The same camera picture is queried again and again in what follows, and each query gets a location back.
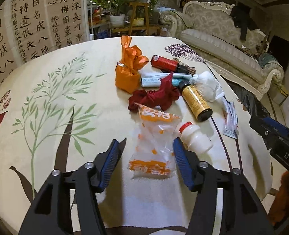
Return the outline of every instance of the calligraphy scroll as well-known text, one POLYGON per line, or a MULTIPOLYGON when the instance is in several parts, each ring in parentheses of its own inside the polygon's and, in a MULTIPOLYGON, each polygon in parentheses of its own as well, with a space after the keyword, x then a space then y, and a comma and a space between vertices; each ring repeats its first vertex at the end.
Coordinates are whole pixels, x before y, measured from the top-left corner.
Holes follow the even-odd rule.
POLYGON ((0 85, 17 67, 87 41, 86 0, 5 0, 0 7, 0 85))

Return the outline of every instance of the white crumpled plastic bag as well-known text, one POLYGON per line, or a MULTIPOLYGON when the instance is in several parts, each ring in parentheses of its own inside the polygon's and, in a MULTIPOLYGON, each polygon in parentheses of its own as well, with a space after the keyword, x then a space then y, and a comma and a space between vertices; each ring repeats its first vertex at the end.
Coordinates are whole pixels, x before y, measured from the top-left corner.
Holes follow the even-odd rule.
POLYGON ((193 75, 189 82, 196 87, 206 101, 213 102, 225 95, 220 83, 209 71, 193 75))

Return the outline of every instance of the black cloth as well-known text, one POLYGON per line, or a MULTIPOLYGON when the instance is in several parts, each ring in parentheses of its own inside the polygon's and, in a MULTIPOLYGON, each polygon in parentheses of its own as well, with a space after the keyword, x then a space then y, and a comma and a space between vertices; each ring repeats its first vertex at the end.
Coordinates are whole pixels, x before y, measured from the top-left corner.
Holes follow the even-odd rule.
POLYGON ((242 41, 246 40, 248 28, 250 30, 254 30, 258 28, 256 23, 253 21, 253 19, 250 18, 250 16, 247 13, 245 13, 243 10, 241 10, 237 6, 233 7, 233 9, 231 10, 230 16, 234 20, 235 27, 241 28, 240 39, 242 41))
POLYGON ((223 79, 235 92, 235 94, 239 98, 239 101, 247 108, 247 111, 250 113, 252 117, 253 116, 257 116, 260 118, 271 117, 267 109, 263 106, 263 104, 261 104, 261 102, 256 98, 256 96, 253 93, 249 92, 248 90, 238 85, 237 83, 229 81, 225 78, 223 79))

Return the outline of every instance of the red scrunchie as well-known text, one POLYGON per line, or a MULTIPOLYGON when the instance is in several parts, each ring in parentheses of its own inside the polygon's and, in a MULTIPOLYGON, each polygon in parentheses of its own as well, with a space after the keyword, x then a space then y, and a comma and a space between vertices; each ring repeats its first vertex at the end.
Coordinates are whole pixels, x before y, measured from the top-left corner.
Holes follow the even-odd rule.
POLYGON ((161 85, 157 91, 136 90, 128 99, 128 109, 133 112, 138 111, 138 105, 135 102, 146 105, 150 108, 160 106, 163 111, 167 110, 173 103, 178 100, 180 92, 177 87, 172 85, 173 74, 161 79, 161 85))

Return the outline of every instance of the table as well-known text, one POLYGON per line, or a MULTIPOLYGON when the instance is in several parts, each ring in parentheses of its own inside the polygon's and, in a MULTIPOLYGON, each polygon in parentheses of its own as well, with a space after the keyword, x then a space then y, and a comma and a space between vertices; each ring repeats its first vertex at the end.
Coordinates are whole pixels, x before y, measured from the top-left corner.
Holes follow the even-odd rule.
MULTIPOLYGON (((133 37, 131 45, 134 44, 149 59, 154 54, 172 58, 165 47, 187 48, 180 40, 170 37, 133 37)), ((108 231, 111 234, 151 234, 165 227, 170 228, 159 234, 186 231, 196 193, 189 192, 177 170, 172 177, 161 179, 139 176, 127 169, 137 144, 135 130, 139 117, 127 109, 130 95, 115 86, 115 66, 120 58, 120 38, 85 42, 26 63, 1 85, 0 217, 13 233, 19 231, 33 194, 39 191, 53 169, 76 170, 104 152, 112 139, 121 141, 125 137, 125 151, 109 187, 97 196, 103 221, 110 228, 108 231), (63 135, 70 132, 72 114, 71 135, 63 135)), ((192 58, 191 54, 179 57, 195 67, 197 73, 209 70, 210 67, 192 58)), ((147 64, 143 70, 153 69, 147 64)), ((222 134, 222 108, 216 102, 209 103, 214 111, 213 120, 199 125, 214 146, 200 158, 217 169, 229 171, 223 144, 233 168, 240 167, 239 152, 244 174, 263 199, 272 184, 270 156, 263 139, 249 126, 249 113, 227 83, 215 71, 214 74, 226 98, 235 102, 239 140, 236 142, 222 134)), ((168 112, 182 115, 183 122, 196 123, 182 97, 168 112)), ((221 201, 219 198, 217 220, 221 215, 221 201)), ((71 214, 74 231, 78 231, 76 204, 71 214)), ((218 232, 219 225, 216 225, 213 234, 218 232)))
MULTIPOLYGON (((129 31, 130 29, 130 26, 127 26, 127 27, 123 27, 123 28, 111 28, 110 31, 112 33, 120 33, 120 32, 126 32, 126 31, 129 31)), ((146 26, 133 26, 131 28, 132 31, 136 31, 136 30, 146 30, 147 27, 146 26)), ((151 25, 149 26, 149 29, 152 29, 152 30, 160 30, 161 29, 161 26, 154 26, 154 25, 151 25)))

